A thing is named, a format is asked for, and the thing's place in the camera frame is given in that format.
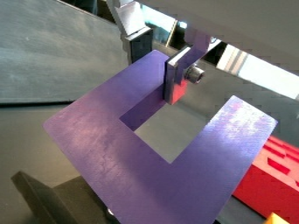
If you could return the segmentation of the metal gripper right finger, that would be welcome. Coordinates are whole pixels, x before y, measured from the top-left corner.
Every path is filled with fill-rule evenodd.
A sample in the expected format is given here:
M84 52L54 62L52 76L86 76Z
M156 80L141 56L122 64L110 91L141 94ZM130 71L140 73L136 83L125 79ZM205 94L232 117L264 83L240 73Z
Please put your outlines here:
M200 30L186 29L184 41L185 47L164 62L162 99L170 105L182 97L186 82L197 81L199 75L192 78L185 72L208 51L211 36Z

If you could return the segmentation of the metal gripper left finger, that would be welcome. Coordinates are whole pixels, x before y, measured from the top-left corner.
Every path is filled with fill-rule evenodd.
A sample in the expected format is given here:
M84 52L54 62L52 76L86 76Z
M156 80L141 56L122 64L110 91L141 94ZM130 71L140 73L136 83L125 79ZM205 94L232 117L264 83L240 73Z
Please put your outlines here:
M106 6L120 30L128 63L132 64L152 51L153 30L145 25L136 0L106 0Z

